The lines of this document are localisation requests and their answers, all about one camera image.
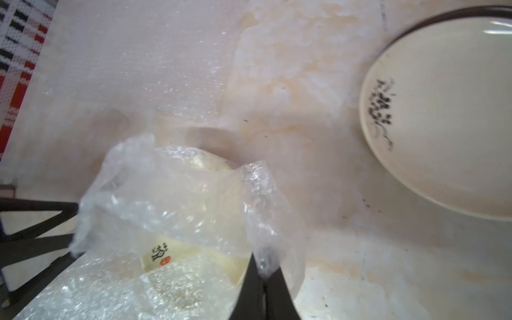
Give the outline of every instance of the plate rim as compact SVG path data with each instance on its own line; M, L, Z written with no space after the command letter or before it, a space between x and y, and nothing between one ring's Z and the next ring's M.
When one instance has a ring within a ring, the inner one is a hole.
M362 82L361 89L359 91L359 120L361 124L361 129L363 132L363 135L365 136L365 140L367 145L370 147L370 150L374 154L374 156L377 158L377 160L380 162L380 164L389 172L391 175L397 179L401 184L403 184L405 187L407 187L412 192L416 193L417 195L443 207L448 210L459 212L471 217L475 218L482 218L487 220L493 220L493 221L503 221L503 222L512 222L512 216L510 217L501 217L496 216L492 214L484 214L477 211L471 211L462 207L454 206L451 204L446 204L439 202L435 199L433 199L431 196L427 195L425 192L421 191L420 189L412 186L408 181L400 177L398 174L396 174L393 170L389 168L389 166L386 164L386 162L383 160L383 158L379 155L376 148L374 147L373 143L371 142L371 135L368 131L368 126L366 125L366 100L363 99L362 92L368 85L368 82L370 81L370 74L375 68L377 62L380 60L380 58L389 50L389 48L396 44L396 42L403 37L414 33L415 31L418 31L420 29L429 27L431 25L435 25L441 22L446 22L449 20L458 20L458 19L464 19L464 18L472 18L472 17L497 17L497 18L507 18L512 19L512 7L509 6L479 6L479 7L469 7L469 8L463 8L458 10L449 11L446 13L442 13L433 17L430 17L426 20L423 20L414 26L408 28L405 32L401 33L398 37L396 37L394 40L392 40L375 58L371 66L369 67L368 71L366 72L365 78Z

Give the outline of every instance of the stain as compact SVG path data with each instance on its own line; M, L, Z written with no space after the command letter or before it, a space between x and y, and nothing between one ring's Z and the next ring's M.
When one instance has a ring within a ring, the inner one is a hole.
M322 5L322 8L325 11L329 11L329 12L343 10L343 7L339 4L324 4L324 5Z
M373 61L364 61L364 62L360 62L358 65L357 65L357 68L362 72L362 73L366 73L370 67L372 66L373 64Z
M313 62L313 63L308 63L304 67L304 71L306 71L306 72L315 72L315 71L318 71L319 69L320 68L318 66L318 60L315 60L315 62Z
M480 282L480 281L491 280L491 277L484 273L472 272L472 271L468 271L468 270L463 271L461 273L461 276L465 281L471 281L471 282Z
M322 32L331 33L334 30L343 30L347 26L355 24L359 21L359 18L355 15L345 15L339 16L333 13L332 11L327 11L328 18L316 17L312 19L309 23L310 26L318 26L322 25L326 27L326 30Z
M328 272L347 274L351 279L360 277L360 265L355 263L330 263L322 260L315 260L308 263L308 267L319 267Z
M388 30L388 16L386 14L386 0L380 0L380 16L382 18L382 28Z
M258 20L254 17L254 14L252 14L251 12L247 12L240 19L240 29L242 32L245 31L245 29L256 26L257 24Z
M97 157L93 163L88 167L88 170L91 172L99 172L101 166L103 165L104 156Z
M286 126L286 127L282 128L282 129L277 130L277 132L292 133L292 132L300 131L301 128L302 127L300 125L298 125L298 124L292 124L292 125L289 125L289 126Z
M444 4L445 2L443 0L430 0L427 1L426 7L428 10L434 10L437 9L440 5Z

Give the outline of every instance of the marble surface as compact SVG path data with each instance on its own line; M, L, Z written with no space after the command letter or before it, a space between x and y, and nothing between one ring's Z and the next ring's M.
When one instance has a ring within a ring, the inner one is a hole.
M303 319L512 317L512 224L451 212L407 190L370 152L357 109L365 72L408 26L511 1L251 1L236 20L222 99L205 106L203 120L148 101L129 109L49 93L45 80L59 68L52 58L63 54L59 31L75 9L66 3L0 163L19 197L76 201L113 144L151 131L162 145L240 164L266 160L310 226L295 300Z

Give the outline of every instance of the white plate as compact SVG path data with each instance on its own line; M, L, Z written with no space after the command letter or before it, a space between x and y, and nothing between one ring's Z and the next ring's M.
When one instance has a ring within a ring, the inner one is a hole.
M366 75L359 114L370 148L408 188L512 221L512 19L449 20L399 39Z

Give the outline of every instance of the plastic bag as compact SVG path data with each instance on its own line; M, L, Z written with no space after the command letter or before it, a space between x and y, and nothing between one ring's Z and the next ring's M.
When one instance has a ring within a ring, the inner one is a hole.
M159 237L229 257L253 252L260 275L281 267L296 296L305 271L304 221L264 162L232 167L197 148L157 147L153 135L120 143L81 199L72 252L108 247L143 256Z
M238 290L208 255L144 273L139 256L88 251L24 308L16 320L228 319Z

